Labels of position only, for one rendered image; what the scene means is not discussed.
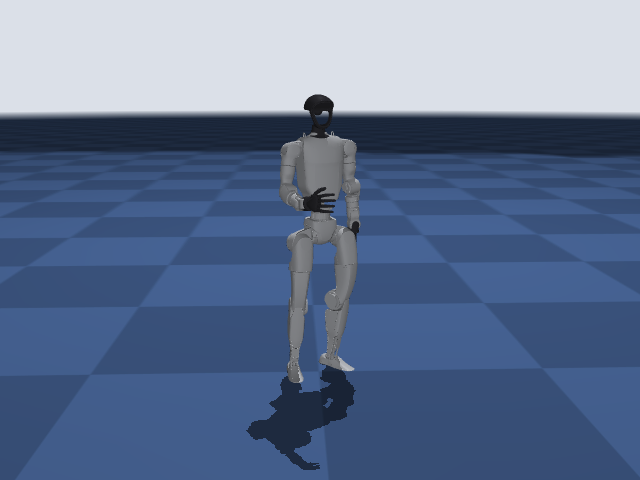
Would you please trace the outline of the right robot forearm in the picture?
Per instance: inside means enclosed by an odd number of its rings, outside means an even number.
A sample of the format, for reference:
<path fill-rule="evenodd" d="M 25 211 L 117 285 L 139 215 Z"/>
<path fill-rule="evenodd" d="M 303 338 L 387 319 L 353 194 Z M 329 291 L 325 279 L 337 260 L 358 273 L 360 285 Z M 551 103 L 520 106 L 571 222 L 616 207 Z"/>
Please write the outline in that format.
<path fill-rule="evenodd" d="M 285 204 L 295 208 L 296 211 L 303 211 L 302 209 L 305 209 L 303 207 L 303 197 L 295 190 L 288 190 L 284 184 L 279 188 L 279 196 Z"/>

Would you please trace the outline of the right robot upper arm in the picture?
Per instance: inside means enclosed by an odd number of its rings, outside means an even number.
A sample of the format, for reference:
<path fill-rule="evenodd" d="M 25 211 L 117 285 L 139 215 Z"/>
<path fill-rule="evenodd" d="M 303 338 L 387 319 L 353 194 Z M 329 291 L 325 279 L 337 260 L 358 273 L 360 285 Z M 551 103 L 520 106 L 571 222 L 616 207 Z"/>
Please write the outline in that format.
<path fill-rule="evenodd" d="M 296 158 L 301 155 L 303 141 L 293 141 L 282 146 L 281 167 L 280 167 L 280 186 L 284 184 L 288 190 L 295 190 L 298 193 L 297 186 L 292 184 L 295 169 Z"/>

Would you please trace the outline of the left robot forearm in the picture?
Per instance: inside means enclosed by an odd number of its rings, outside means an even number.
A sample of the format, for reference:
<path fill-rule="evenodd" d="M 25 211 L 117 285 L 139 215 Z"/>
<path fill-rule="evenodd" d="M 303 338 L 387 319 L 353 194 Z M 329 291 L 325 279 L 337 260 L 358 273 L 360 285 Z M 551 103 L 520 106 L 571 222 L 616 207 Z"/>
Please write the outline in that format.
<path fill-rule="evenodd" d="M 359 182 L 360 183 L 360 182 Z M 361 188 L 361 186 L 360 186 Z M 359 228 L 361 226 L 361 222 L 359 220 L 359 195 L 360 195 L 360 191 L 357 193 L 353 193 L 353 194 L 347 194 L 345 196 L 345 201 L 346 201 L 346 210 L 347 210 L 347 226 L 351 229 L 352 228 L 352 223 L 354 221 L 359 222 Z"/>

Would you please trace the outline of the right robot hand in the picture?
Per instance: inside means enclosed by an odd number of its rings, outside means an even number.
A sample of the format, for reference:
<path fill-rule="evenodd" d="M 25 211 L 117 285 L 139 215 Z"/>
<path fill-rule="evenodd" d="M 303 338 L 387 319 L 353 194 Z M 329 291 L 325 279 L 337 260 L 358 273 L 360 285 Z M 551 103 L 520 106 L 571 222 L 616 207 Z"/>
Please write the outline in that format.
<path fill-rule="evenodd" d="M 335 205 L 324 205 L 321 204 L 323 202 L 335 202 L 335 199 L 321 199 L 323 197 L 328 197 L 328 196 L 334 196 L 334 193 L 327 193 L 327 194 L 321 194 L 321 195 L 317 195 L 319 194 L 321 191 L 325 191 L 326 187 L 321 187 L 318 190 L 316 190 L 313 195 L 308 196 L 308 197 L 303 197 L 303 207 L 305 209 L 302 209 L 303 211 L 313 211 L 313 212 L 320 212 L 320 213 L 334 213 L 334 211 L 329 211 L 329 210 L 322 210 L 320 208 L 330 208 L 330 207 L 335 207 Z"/>

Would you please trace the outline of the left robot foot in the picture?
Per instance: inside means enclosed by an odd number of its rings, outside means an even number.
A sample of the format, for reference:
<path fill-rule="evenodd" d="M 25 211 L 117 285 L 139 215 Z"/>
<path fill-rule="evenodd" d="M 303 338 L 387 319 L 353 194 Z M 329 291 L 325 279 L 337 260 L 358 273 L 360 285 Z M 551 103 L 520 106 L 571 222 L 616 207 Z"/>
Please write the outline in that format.
<path fill-rule="evenodd" d="M 328 355 L 329 357 L 329 355 Z M 332 357 L 332 355 L 331 355 Z M 343 371 L 353 371 L 354 368 L 344 362 L 339 356 L 334 359 L 328 359 L 327 353 L 324 353 L 320 356 L 319 363 L 331 366 L 333 368 L 343 370 Z"/>

